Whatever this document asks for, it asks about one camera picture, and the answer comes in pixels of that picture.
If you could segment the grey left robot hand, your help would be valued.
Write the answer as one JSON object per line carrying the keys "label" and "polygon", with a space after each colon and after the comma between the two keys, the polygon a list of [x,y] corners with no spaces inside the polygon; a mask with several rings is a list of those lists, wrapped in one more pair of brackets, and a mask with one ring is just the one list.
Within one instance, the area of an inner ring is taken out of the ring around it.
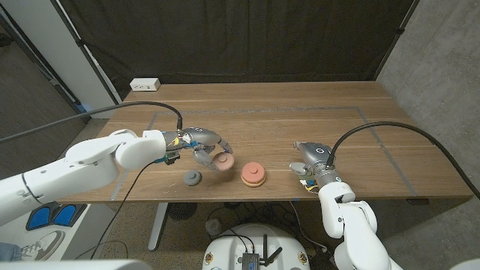
{"label": "grey left robot hand", "polygon": [[180,131],[163,132],[166,141],[166,154],[162,161],[171,165],[180,158],[182,149],[192,149],[193,159],[198,163],[208,167],[211,171],[218,172],[220,168],[214,163],[214,158],[210,155],[219,145],[224,152],[233,153],[230,144],[222,139],[220,135],[212,130],[201,127],[189,127]]}

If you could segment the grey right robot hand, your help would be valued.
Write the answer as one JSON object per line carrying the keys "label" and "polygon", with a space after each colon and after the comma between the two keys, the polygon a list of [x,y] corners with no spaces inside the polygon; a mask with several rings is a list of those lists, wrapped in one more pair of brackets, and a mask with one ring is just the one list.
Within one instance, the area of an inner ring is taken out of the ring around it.
{"label": "grey right robot hand", "polygon": [[297,149],[303,162],[291,162],[289,168],[297,176],[313,179],[319,188],[333,182],[342,182],[338,172],[327,161],[331,149],[327,145],[317,142],[294,142],[293,148]]}

